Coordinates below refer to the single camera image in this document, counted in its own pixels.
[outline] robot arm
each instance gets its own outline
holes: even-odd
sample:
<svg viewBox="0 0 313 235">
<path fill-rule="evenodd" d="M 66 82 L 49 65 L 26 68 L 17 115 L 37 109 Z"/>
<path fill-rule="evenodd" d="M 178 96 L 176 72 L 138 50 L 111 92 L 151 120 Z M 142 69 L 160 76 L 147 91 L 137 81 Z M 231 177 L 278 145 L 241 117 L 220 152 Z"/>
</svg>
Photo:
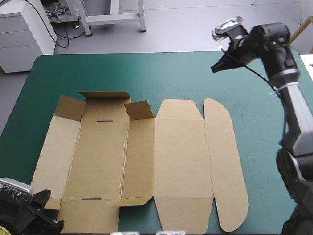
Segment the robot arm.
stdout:
<svg viewBox="0 0 313 235">
<path fill-rule="evenodd" d="M 268 83 L 277 88 L 289 128 L 280 142 L 277 166 L 297 203 L 282 234 L 313 234 L 313 115 L 297 83 L 300 71 L 289 47 L 288 28 L 282 23 L 258 25 L 248 34 L 242 18 L 235 17 L 214 28 L 212 36 L 216 41 L 230 39 L 227 52 L 211 67 L 214 73 L 260 58 Z"/>
<path fill-rule="evenodd" d="M 0 178 L 0 235 L 58 235 L 64 221 L 43 214 L 51 191 L 33 193 L 32 186 Z"/>
</svg>

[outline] cable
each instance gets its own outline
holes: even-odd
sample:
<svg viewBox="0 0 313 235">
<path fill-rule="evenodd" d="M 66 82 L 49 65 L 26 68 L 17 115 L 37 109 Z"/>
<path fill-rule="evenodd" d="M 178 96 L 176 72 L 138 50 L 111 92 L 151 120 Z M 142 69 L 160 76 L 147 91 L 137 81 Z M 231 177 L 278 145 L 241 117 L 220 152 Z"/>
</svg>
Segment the cable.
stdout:
<svg viewBox="0 0 313 235">
<path fill-rule="evenodd" d="M 83 36 L 84 33 L 85 33 L 85 31 L 83 31 L 83 32 L 82 32 L 80 35 L 78 35 L 78 36 L 69 37 L 69 39 L 79 38 L 79 37 Z M 56 32 L 55 32 L 55 34 L 58 35 L 58 36 L 60 36 L 61 38 L 67 38 L 67 37 L 62 36 L 61 34 L 56 33 Z"/>
<path fill-rule="evenodd" d="M 48 15 L 49 18 L 52 18 L 52 17 L 54 18 L 53 21 L 54 21 L 55 23 L 58 23 L 58 24 L 59 24 L 59 23 L 64 22 L 64 21 L 61 21 L 61 20 L 59 19 L 59 17 L 58 17 L 57 14 L 54 14 L 54 13 L 49 12 L 49 11 L 45 11 L 45 12 L 47 13 L 47 15 L 49 14 L 49 15 Z"/>
<path fill-rule="evenodd" d="M 49 11 L 45 11 L 45 12 L 46 12 L 47 14 L 51 14 L 51 16 L 48 16 L 49 18 L 51 18 L 51 17 L 56 17 L 56 15 L 53 14 L 52 12 L 49 12 Z M 85 31 L 83 31 L 83 32 L 82 32 L 80 35 L 78 35 L 78 36 L 68 37 L 68 38 L 69 38 L 69 39 L 79 38 L 79 37 L 83 36 L 84 33 L 85 33 Z M 65 37 L 65 36 L 63 36 L 63 35 L 61 35 L 61 34 L 59 34 L 59 33 L 57 33 L 57 32 L 55 32 L 55 34 L 58 35 L 58 36 L 60 36 L 61 38 L 67 38 L 67 37 Z"/>
<path fill-rule="evenodd" d="M 52 11 L 60 23 L 66 21 L 71 15 L 70 13 L 68 14 L 69 8 L 61 5 L 60 2 L 53 2 L 50 5 L 50 11 Z"/>
<path fill-rule="evenodd" d="M 251 71 L 252 73 L 254 73 L 255 75 L 259 76 L 263 81 L 265 81 L 273 91 L 276 91 L 276 89 L 269 83 L 269 81 L 264 78 L 262 75 L 260 75 L 257 71 L 251 69 L 250 67 L 243 65 L 239 60 L 237 60 L 236 58 L 234 58 L 233 56 L 231 56 L 230 54 L 228 54 L 226 51 L 223 50 L 223 48 L 221 48 L 222 52 L 224 52 L 225 55 L 227 55 L 229 58 L 231 58 L 232 60 L 234 60 L 235 62 L 237 62 L 238 64 L 242 65 L 243 67 L 245 67 L 246 69 L 248 69 L 249 71 Z M 284 126 L 283 126 L 283 139 L 284 139 L 284 135 L 286 133 L 286 128 L 287 128 L 287 122 L 286 122 L 286 106 L 285 103 L 283 102 L 281 95 L 279 94 L 279 92 L 276 92 L 279 100 L 281 101 L 282 105 L 283 105 L 283 110 L 284 110 Z"/>
<path fill-rule="evenodd" d="M 64 30 L 65 30 L 65 33 L 66 33 L 66 35 L 67 35 L 67 45 L 66 45 L 66 46 L 63 46 L 63 45 L 58 44 L 58 43 L 54 40 L 53 36 L 51 35 L 51 33 L 50 33 L 50 31 L 49 31 L 49 29 L 48 29 L 48 27 L 47 27 L 47 25 L 45 24 L 45 21 L 43 20 L 43 18 L 42 18 L 41 15 L 39 14 L 38 10 L 34 7 L 34 5 L 33 5 L 32 3 L 30 3 L 28 0 L 25 0 L 25 1 L 26 1 L 29 5 L 31 5 L 31 6 L 34 8 L 34 10 L 37 12 L 37 14 L 39 15 L 40 19 L 41 19 L 42 22 L 44 23 L 47 32 L 49 33 L 50 37 L 51 37 L 52 40 L 55 42 L 55 44 L 58 45 L 59 47 L 67 48 L 67 47 L 69 46 L 69 38 L 68 38 L 68 34 L 67 34 L 66 28 L 64 28 Z"/>
</svg>

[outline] green tabletop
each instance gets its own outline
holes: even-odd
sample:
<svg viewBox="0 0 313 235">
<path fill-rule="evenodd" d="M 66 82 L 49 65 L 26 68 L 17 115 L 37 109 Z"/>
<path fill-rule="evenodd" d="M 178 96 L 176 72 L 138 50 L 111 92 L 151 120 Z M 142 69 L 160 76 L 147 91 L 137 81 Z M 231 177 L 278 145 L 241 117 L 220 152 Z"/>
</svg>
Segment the green tabletop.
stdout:
<svg viewBox="0 0 313 235">
<path fill-rule="evenodd" d="M 313 107 L 312 81 L 295 52 L 302 72 L 300 87 Z M 162 100 L 191 99 L 203 114 L 213 98 L 231 114 L 246 187 L 249 212 L 236 233 L 279 233 L 295 203 L 276 169 L 283 110 L 270 87 L 244 68 L 213 74 L 221 52 L 85 54 L 39 57 L 0 138 L 0 177 L 30 183 L 60 95 L 84 99 L 77 91 L 128 91 L 132 101 L 147 99 L 157 113 Z M 252 68 L 265 75 L 262 63 Z M 156 206 L 122 208 L 120 231 L 161 230 Z M 216 208 L 209 233 L 221 233 Z"/>
</svg>

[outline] black cable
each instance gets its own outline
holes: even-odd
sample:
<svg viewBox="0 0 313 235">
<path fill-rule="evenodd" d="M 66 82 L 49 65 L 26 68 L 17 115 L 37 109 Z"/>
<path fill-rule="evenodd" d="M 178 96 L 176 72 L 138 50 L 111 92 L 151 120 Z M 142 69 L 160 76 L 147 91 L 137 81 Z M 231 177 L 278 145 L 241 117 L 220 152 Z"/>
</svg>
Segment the black cable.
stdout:
<svg viewBox="0 0 313 235">
<path fill-rule="evenodd" d="M 57 15 L 56 14 L 53 14 L 52 12 L 49 12 L 49 11 L 45 11 L 46 13 L 48 13 L 48 14 L 51 14 L 51 16 L 49 16 L 49 18 L 51 18 L 51 17 L 57 17 Z M 65 37 L 65 36 L 63 36 L 63 35 L 61 35 L 61 34 L 58 34 L 57 32 L 54 32 L 56 35 L 58 35 L 58 36 L 60 36 L 61 38 L 67 38 L 67 37 Z M 80 35 L 78 35 L 78 36 L 75 36 L 75 37 L 68 37 L 69 39 L 74 39 L 74 38 L 79 38 L 79 37 L 81 37 L 81 36 L 83 36 L 84 35 L 84 33 L 85 33 L 85 31 L 83 31 Z"/>
<path fill-rule="evenodd" d="M 51 33 L 50 33 L 50 31 L 49 31 L 49 29 L 48 29 L 48 27 L 47 27 L 47 25 L 45 24 L 45 21 L 43 20 L 43 18 L 42 18 L 41 15 L 39 14 L 38 10 L 34 7 L 34 5 L 33 5 L 32 3 L 30 3 L 28 0 L 25 0 L 25 1 L 35 9 L 35 11 L 36 11 L 37 14 L 39 15 L 39 17 L 40 17 L 40 19 L 42 20 L 42 22 L 44 23 L 47 32 L 49 33 L 50 37 L 51 37 L 52 40 L 55 42 L 55 44 L 58 45 L 59 47 L 67 48 L 67 47 L 69 46 L 69 38 L 68 38 L 68 34 L 67 34 L 66 28 L 64 28 L 64 30 L 65 30 L 65 33 L 66 33 L 66 35 L 67 35 L 67 45 L 66 45 L 66 46 L 62 46 L 62 45 L 58 44 L 58 43 L 54 40 L 53 36 L 51 35 Z"/>
<path fill-rule="evenodd" d="M 284 126 L 283 126 L 283 139 L 284 139 L 284 135 L 286 133 L 286 128 L 287 128 L 287 122 L 286 122 L 286 106 L 285 103 L 283 102 L 281 95 L 279 94 L 278 91 L 276 91 L 276 89 L 269 83 L 269 81 L 264 78 L 262 75 L 260 75 L 257 71 L 251 69 L 250 67 L 243 65 L 239 60 L 237 60 L 236 58 L 234 58 L 233 56 L 231 56 L 230 54 L 228 54 L 226 51 L 224 51 L 221 48 L 222 52 L 224 52 L 225 55 L 227 55 L 229 58 L 231 58 L 232 60 L 234 60 L 235 62 L 237 62 L 238 64 L 242 65 L 243 67 L 245 67 L 246 69 L 248 69 L 249 71 L 253 72 L 255 75 L 259 76 L 263 81 L 265 81 L 270 87 L 271 89 L 275 92 L 275 94 L 278 96 L 279 100 L 282 102 L 283 105 L 283 110 L 284 110 Z"/>
<path fill-rule="evenodd" d="M 76 37 L 69 37 L 69 39 L 73 39 L 73 38 L 79 38 L 81 36 L 83 36 L 85 33 L 85 31 L 83 31 L 80 35 L 76 36 Z M 62 36 L 61 34 L 58 34 L 57 32 L 55 32 L 56 35 L 60 36 L 61 38 L 67 38 L 67 37 L 64 37 Z"/>
</svg>

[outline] flattened cardboard box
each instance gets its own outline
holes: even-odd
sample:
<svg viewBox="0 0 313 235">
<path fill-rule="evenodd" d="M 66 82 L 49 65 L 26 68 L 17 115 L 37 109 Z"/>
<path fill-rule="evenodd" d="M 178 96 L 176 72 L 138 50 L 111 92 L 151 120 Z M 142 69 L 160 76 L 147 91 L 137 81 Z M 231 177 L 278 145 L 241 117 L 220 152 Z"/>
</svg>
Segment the flattened cardboard box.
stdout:
<svg viewBox="0 0 313 235">
<path fill-rule="evenodd" d="M 32 181 L 52 190 L 46 208 L 60 209 L 63 232 L 117 231 L 118 207 L 152 197 L 163 230 L 204 234 L 214 196 L 222 229 L 243 223 L 247 193 L 223 106 L 207 99 L 204 121 L 193 101 L 164 100 L 154 118 L 127 92 L 81 94 L 86 102 L 60 98 Z"/>
</svg>

